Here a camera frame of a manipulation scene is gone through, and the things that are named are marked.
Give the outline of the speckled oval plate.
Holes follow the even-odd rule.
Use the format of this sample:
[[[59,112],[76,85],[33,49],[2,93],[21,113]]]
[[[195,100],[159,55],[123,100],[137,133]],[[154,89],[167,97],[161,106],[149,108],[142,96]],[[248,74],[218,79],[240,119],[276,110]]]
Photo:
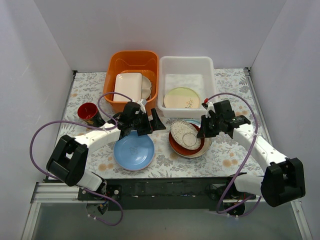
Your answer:
[[[201,146],[197,129],[184,120],[174,121],[170,126],[170,133],[173,139],[187,150],[197,150]]]

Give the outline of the blue beige plate with sprig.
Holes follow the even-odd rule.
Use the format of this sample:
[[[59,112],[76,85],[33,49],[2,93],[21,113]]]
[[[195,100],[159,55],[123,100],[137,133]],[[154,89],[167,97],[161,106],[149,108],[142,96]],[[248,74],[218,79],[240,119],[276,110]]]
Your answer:
[[[169,133],[169,144],[171,148],[180,156],[185,158],[197,158],[204,155],[211,147],[212,141],[210,138],[203,138],[201,140],[201,146],[197,150],[188,150],[178,145],[173,139],[171,133]]]

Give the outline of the cream green plate with sprig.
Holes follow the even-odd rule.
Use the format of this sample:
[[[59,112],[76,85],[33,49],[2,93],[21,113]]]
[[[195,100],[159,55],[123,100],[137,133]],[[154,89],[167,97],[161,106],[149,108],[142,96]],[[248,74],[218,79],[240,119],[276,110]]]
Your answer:
[[[176,87],[164,96],[164,106],[169,109],[198,109],[199,95],[188,87]]]

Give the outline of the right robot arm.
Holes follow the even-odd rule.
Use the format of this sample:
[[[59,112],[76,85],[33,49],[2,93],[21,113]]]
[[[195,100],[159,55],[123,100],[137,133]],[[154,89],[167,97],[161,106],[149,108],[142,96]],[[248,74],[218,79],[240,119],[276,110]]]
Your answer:
[[[237,171],[227,184],[222,196],[237,199],[243,193],[264,198],[271,207],[302,198],[306,194],[303,163],[298,158],[288,158],[277,151],[255,131],[243,115],[236,116],[229,100],[212,103],[206,99],[202,106],[197,138],[213,138],[219,133],[229,135],[247,150],[263,170],[263,176],[253,176]]]

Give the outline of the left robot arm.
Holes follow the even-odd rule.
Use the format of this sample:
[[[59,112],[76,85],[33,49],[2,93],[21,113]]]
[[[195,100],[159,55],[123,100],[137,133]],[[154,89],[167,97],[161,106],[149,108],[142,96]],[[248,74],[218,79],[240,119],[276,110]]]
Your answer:
[[[122,112],[115,114],[99,129],[71,137],[62,136],[51,154],[46,169],[63,183],[89,189],[95,200],[106,196],[103,178],[86,170],[87,157],[107,144],[117,142],[132,131],[138,136],[165,130],[155,108],[151,109],[150,120],[142,103],[129,101]]]

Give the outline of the red-brown round plate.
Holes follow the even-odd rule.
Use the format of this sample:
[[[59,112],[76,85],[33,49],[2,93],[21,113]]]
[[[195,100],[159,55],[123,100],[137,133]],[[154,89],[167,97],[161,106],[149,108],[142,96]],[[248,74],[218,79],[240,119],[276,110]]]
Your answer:
[[[170,126],[169,143],[179,154],[191,156],[200,152],[205,140],[197,138],[200,128],[186,121],[176,121]]]

